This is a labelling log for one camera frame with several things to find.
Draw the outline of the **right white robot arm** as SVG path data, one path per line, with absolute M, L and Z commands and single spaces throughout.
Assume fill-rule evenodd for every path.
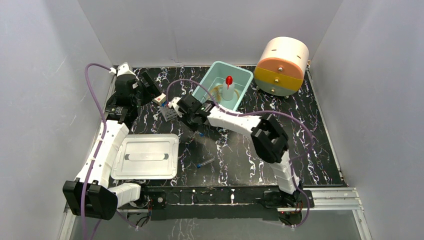
M 175 97 L 167 105 L 178 119 L 193 132 L 200 126 L 224 128 L 248 137 L 254 152 L 268 163 L 277 180 L 278 190 L 266 190 L 258 203 L 266 208 L 305 207 L 310 210 L 311 199 L 304 192 L 289 154 L 289 136 L 274 111 L 264 114 L 247 114 L 232 111 L 212 100 L 201 103 L 192 95 Z

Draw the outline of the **tan rubber tubing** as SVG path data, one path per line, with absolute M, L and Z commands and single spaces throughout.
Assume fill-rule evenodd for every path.
M 223 85 L 219 84 L 215 86 L 211 91 L 210 94 L 214 97 L 214 99 L 220 103 L 222 101 L 227 101 L 227 99 L 223 98 Z M 231 100 L 239 100 L 240 99 L 240 93 L 237 91 L 237 89 L 233 89 L 233 94 L 231 95 Z

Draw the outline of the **red-cap wash bottle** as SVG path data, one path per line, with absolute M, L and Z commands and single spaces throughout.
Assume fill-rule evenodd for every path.
M 235 85 L 233 83 L 233 77 L 228 75 L 222 85 L 223 98 L 227 99 L 227 101 L 232 100 L 232 94 L 235 88 Z

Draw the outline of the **small white red box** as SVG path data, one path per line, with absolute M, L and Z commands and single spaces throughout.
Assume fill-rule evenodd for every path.
M 152 101 L 158 106 L 164 106 L 167 101 L 167 96 L 164 93 L 162 93 L 161 95 L 153 98 Z

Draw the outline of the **clear test tube rack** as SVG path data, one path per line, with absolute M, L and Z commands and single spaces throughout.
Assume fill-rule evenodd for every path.
M 169 122 L 170 120 L 173 120 L 178 117 L 177 112 L 173 108 L 169 108 L 166 103 L 163 103 L 159 107 L 159 111 L 166 122 Z

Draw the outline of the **brown test tube brush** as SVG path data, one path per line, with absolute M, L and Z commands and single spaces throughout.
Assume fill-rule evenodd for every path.
M 212 91 L 213 96 L 214 96 L 214 99 L 215 99 L 215 101 L 217 103 L 220 103 L 221 100 L 222 100 L 222 91 L 221 91 L 221 89 L 222 89 L 222 86 L 220 85 L 220 86 L 214 87 L 213 88 L 213 91 Z

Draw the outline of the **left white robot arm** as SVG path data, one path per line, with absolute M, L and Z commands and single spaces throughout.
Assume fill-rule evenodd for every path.
M 114 93 L 106 102 L 104 119 L 90 155 L 74 180 L 62 188 L 71 212 L 76 216 L 110 220 L 123 205 L 144 208 L 149 194 L 138 183 L 110 187 L 113 163 L 129 129 L 138 117 L 139 107 L 163 92 L 147 71 L 132 71 L 116 76 Z

